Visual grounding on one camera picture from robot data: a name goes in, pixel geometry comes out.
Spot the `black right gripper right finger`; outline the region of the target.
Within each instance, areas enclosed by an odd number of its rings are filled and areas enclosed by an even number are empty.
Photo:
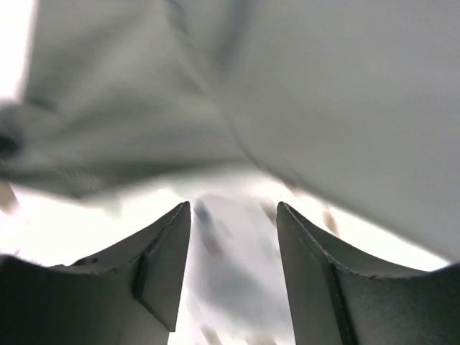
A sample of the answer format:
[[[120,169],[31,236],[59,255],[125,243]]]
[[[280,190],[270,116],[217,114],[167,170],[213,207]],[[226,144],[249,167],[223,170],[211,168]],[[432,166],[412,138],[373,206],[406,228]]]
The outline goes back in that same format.
[[[277,232],[297,344],[457,344],[459,266],[423,272],[363,252],[286,203]]]

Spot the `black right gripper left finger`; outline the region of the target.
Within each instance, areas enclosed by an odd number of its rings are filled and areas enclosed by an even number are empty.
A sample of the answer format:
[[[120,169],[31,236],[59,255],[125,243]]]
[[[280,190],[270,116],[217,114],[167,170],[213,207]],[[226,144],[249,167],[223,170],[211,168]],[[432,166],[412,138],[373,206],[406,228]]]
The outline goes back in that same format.
[[[166,344],[175,330],[190,238],[183,202],[70,266],[1,257],[1,342]]]

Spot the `grey t shirt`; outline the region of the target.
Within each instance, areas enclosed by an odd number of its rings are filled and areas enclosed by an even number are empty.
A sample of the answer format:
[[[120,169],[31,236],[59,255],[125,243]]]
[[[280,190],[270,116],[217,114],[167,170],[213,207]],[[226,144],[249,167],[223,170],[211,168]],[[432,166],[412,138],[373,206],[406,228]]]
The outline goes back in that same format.
[[[1,176],[252,163],[459,259],[457,1],[40,1]]]

